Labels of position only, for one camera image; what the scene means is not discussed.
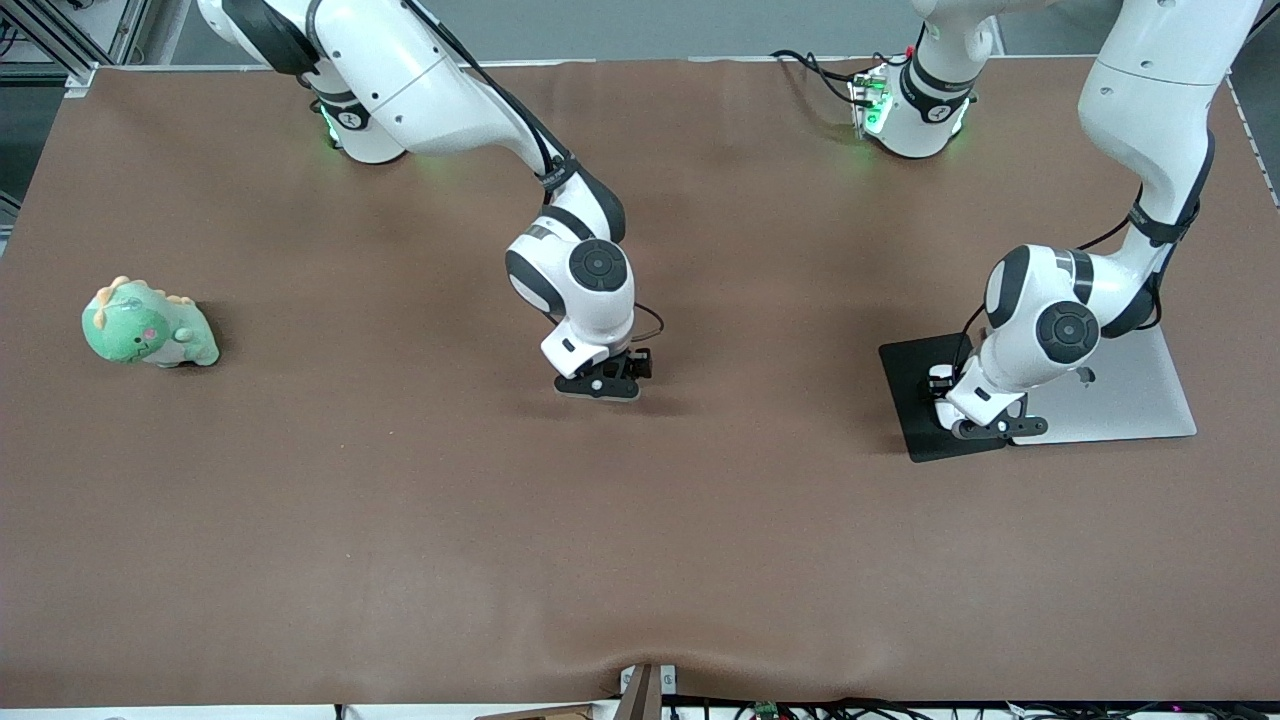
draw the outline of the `brown fabric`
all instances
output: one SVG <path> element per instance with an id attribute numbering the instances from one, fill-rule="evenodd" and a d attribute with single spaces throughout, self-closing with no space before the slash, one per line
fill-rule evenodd
<path id="1" fill-rule="evenodd" d="M 360 167 L 291 78 L 100 73 L 0 261 L 3 702 L 1280 696 L 1280 219 L 1225 92 L 1165 284 L 1201 434 L 904 454 L 877 346 L 1133 200 L 1088 67 L 992 63 L 915 163 L 794 64 L 495 73 L 627 205 L 669 328 L 630 406 L 550 389 L 511 154 Z M 223 360 L 93 356 L 116 274 Z"/>

